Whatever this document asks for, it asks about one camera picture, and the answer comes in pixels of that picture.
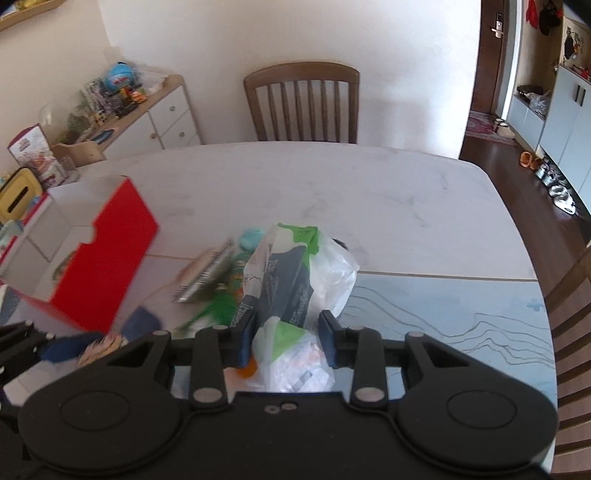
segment white wall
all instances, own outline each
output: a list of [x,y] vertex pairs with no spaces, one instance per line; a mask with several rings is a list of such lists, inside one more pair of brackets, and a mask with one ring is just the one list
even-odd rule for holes
[[18,167],[4,147],[53,96],[104,70],[108,47],[96,0],[69,0],[0,32],[0,173]]
[[479,0],[99,0],[109,40],[185,77],[206,143],[252,141],[248,73],[293,60],[361,72],[359,143],[457,157]]

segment packaged item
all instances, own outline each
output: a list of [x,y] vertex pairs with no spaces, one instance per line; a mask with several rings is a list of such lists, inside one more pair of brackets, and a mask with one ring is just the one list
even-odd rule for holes
[[8,150],[20,165],[33,171],[45,190],[61,185],[67,178],[39,124],[20,132],[10,142]]
[[258,370],[249,390],[327,391],[335,382],[316,336],[322,310],[338,316],[359,264],[317,227],[274,225],[244,268],[244,298],[232,322],[254,309],[252,342]]

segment orange object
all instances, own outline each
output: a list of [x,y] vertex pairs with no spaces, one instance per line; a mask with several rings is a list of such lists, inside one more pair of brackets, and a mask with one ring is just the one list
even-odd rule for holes
[[531,165],[532,160],[534,159],[534,156],[529,153],[529,152],[523,152],[521,154],[521,156],[519,157],[519,164],[522,167],[529,167]]
[[530,162],[530,168],[532,170],[537,170],[538,168],[540,168],[540,165],[542,165],[543,162],[544,162],[544,160],[536,157]]
[[248,361],[248,365],[245,368],[241,368],[241,369],[237,370],[237,373],[242,378],[250,378],[256,373],[257,369],[258,369],[258,365],[256,364],[256,360],[251,355],[251,359]]

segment wooden door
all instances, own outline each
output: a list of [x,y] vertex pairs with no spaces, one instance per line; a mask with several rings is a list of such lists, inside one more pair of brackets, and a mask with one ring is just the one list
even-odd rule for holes
[[502,62],[505,51],[505,3],[508,0],[482,0],[480,13],[480,46],[474,80],[474,93],[470,108],[491,113],[501,83]]

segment open cardboard box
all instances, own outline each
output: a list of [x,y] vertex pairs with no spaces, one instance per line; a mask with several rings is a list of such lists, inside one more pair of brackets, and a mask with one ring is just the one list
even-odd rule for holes
[[[127,177],[55,187],[5,251],[0,277],[36,309],[76,329],[107,333],[157,231]],[[56,268],[70,254],[55,280]]]

